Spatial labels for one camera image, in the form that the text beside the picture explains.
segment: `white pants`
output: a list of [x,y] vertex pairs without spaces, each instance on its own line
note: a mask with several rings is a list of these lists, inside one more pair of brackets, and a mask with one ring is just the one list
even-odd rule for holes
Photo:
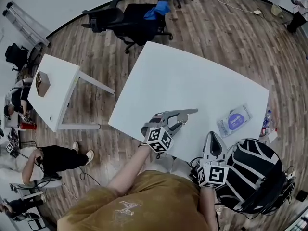
[[191,172],[191,167],[181,159],[176,158],[173,160],[172,156],[168,154],[163,154],[159,159],[153,160],[145,169],[146,170],[156,170],[162,173],[170,173],[191,181],[189,174]]

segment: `water bottle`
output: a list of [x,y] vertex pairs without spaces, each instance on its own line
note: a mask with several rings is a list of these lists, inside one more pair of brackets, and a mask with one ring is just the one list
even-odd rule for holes
[[267,113],[265,114],[262,128],[269,128],[271,122],[272,122],[271,110],[268,110]]

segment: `person in black shirt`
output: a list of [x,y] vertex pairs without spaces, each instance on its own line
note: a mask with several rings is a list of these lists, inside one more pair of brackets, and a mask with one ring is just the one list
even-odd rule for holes
[[0,212],[5,213],[9,218],[15,218],[23,213],[27,212],[29,209],[43,205],[46,202],[44,195],[41,199],[36,201],[30,201],[33,198],[28,198],[25,200],[17,199],[10,202],[0,204]]
[[28,95],[30,87],[16,88],[17,90],[12,94],[10,105],[4,107],[4,114],[9,117],[15,111],[20,115],[28,115],[28,111],[32,110],[33,107],[28,101]]

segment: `sneaker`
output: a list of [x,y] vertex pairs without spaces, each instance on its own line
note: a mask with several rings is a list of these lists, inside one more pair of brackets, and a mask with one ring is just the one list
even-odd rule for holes
[[90,150],[86,153],[86,156],[88,157],[88,161],[86,163],[86,165],[88,165],[94,158],[94,151]]
[[77,152],[77,154],[79,153],[79,145],[77,142],[74,142],[73,143],[73,147],[72,147],[73,150],[75,150]]
[[42,194],[42,195],[40,196],[40,198],[41,198],[41,200],[43,200],[44,203],[46,203],[46,197],[45,197],[45,195]]

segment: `hand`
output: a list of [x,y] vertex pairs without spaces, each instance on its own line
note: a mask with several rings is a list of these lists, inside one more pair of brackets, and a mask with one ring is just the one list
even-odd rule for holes
[[31,153],[31,157],[33,157],[34,160],[37,160],[38,158],[41,158],[41,160],[43,160],[44,153],[42,149],[36,149]]

